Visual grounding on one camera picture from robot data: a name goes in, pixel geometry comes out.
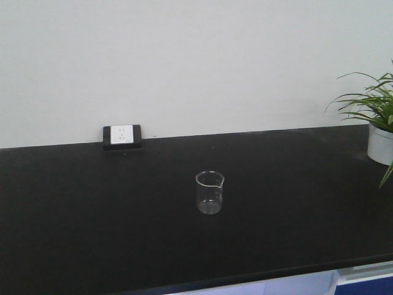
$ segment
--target black countertop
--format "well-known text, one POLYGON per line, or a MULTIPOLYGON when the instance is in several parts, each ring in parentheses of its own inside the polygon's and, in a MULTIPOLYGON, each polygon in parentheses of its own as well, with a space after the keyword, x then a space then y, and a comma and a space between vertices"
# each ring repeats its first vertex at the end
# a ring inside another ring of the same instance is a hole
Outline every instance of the black countertop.
POLYGON ((393 178, 378 190, 367 133, 1 149, 0 293, 165 294, 393 260, 393 178), (209 169, 225 176, 214 216, 195 200, 209 169))

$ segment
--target electrical outlet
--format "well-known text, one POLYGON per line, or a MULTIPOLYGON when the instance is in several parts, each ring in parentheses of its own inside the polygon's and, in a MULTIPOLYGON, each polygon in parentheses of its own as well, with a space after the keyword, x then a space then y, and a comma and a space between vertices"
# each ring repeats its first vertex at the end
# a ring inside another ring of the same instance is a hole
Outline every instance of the electrical outlet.
POLYGON ((142 149, 140 125, 105 126, 103 129, 104 151, 142 149))
POLYGON ((111 144, 127 144, 134 142, 132 125, 111 126, 111 144))

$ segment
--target green leaves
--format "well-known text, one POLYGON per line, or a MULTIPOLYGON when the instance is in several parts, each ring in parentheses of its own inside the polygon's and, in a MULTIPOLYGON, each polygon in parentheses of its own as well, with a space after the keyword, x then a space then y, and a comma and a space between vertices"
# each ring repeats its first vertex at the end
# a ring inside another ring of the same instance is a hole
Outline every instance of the green leaves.
MULTIPOLYGON (((375 85, 365 88, 364 93, 347 93, 340 95, 333 102, 344 103, 344 106, 338 110, 342 114, 348 115, 345 119, 366 120, 376 127, 393 133, 393 74, 386 73, 379 79, 362 72, 353 72, 338 77, 346 77, 348 75, 358 74, 366 76, 375 81, 375 85)), ((393 162, 390 164, 385 175, 382 178, 379 188, 383 186, 393 171, 393 162)))
POLYGON ((384 183, 386 182, 388 177, 391 175, 392 171, 393 171, 393 162, 391 163, 389 168, 386 170, 386 173, 383 176, 381 183, 379 184, 379 188, 381 188, 384 185, 384 183))

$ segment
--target white wall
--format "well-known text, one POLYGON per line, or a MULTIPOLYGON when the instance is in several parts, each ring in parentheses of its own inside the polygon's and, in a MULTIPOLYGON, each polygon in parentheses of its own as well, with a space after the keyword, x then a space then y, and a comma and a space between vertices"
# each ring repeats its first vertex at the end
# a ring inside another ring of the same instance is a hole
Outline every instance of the white wall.
POLYGON ((391 0, 2 0, 0 148, 346 124, 391 71, 391 0))

